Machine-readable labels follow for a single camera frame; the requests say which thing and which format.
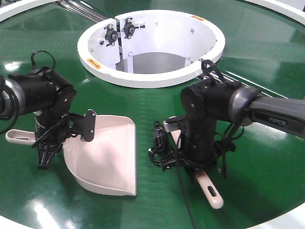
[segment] white rim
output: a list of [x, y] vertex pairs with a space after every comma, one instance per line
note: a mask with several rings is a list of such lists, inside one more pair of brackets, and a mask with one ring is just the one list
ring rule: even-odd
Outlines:
[[[213, 48], [206, 54], [202, 55], [200, 59], [210, 59], [214, 62], [218, 61], [221, 57], [224, 45], [225, 38], [221, 30], [212, 24], [211, 22], [202, 19], [200, 17], [183, 13], [176, 12], [171, 10], [143, 10], [143, 11], [135, 11], [127, 14], [119, 15], [116, 17], [117, 20], [123, 21], [127, 17], [135, 17], [135, 15], [146, 15], [146, 14], [171, 14], [173, 16], [179, 15], [184, 16], [187, 19], [191, 18], [195, 20], [194, 22], [198, 23], [198, 21], [202, 24], [202, 26], [208, 28], [215, 37]], [[92, 39], [92, 35], [98, 31], [100, 28], [105, 28], [108, 24], [116, 24], [115, 19], [107, 19], [105, 21], [101, 21], [93, 26], [91, 26], [88, 30], [86, 30], [78, 41], [78, 53], [80, 56], [80, 60], [83, 66], [91, 72], [93, 75], [113, 84], [127, 86], [127, 87], [135, 87], [135, 88], [157, 88], [157, 87], [167, 87], [172, 85], [177, 85], [183, 82], [186, 82], [190, 79], [197, 77], [201, 73], [201, 61], [194, 61], [192, 64], [187, 67], [181, 68], [176, 71], [167, 72], [167, 73], [156, 73], [156, 74], [134, 74], [134, 73], [126, 73], [117, 71], [109, 66], [106, 66], [100, 63], [99, 60], [95, 59], [92, 53], [89, 51], [88, 42]], [[94, 61], [94, 63], [100, 66], [98, 69], [92, 65], [90, 61]]]

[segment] hole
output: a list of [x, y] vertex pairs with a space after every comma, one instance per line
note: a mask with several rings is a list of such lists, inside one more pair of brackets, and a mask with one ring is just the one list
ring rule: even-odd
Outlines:
[[18, 140], [25, 140], [25, 141], [29, 141], [30, 140], [29, 137], [16, 137], [16, 139], [18, 139]]
[[212, 186], [208, 186], [208, 190], [209, 190], [210, 194], [212, 195], [212, 197], [216, 196], [216, 193], [215, 193], [214, 188]]

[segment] screw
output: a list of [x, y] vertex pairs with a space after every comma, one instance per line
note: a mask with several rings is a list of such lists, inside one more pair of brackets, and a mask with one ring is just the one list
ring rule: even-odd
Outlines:
[[111, 34], [111, 40], [116, 41], [118, 39], [118, 35], [116, 33]]
[[128, 32], [129, 34], [133, 34], [133, 33], [134, 33], [134, 27], [129, 26], [127, 32]]

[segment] dustpan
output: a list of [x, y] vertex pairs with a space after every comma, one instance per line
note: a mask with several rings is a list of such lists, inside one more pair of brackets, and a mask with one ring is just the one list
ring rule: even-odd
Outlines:
[[[7, 141], [31, 145], [34, 133], [12, 129]], [[85, 189], [105, 195], [137, 194], [135, 124], [124, 116], [98, 115], [95, 136], [83, 142], [80, 136], [63, 144], [64, 160], [76, 181]]]

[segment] motor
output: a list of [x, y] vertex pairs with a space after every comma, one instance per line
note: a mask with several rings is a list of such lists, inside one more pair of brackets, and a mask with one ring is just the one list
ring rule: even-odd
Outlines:
[[[53, 59], [51, 68], [37, 69], [34, 56], [40, 52]], [[88, 110], [83, 116], [69, 112], [76, 90], [54, 71], [56, 62], [49, 52], [34, 52], [31, 63], [32, 69], [27, 74], [9, 74], [8, 79], [0, 75], [0, 119], [12, 119], [0, 134], [11, 130], [20, 115], [33, 112], [36, 141], [31, 147], [38, 152], [38, 169], [48, 169], [67, 138], [81, 135], [87, 142], [94, 139], [96, 113]]]

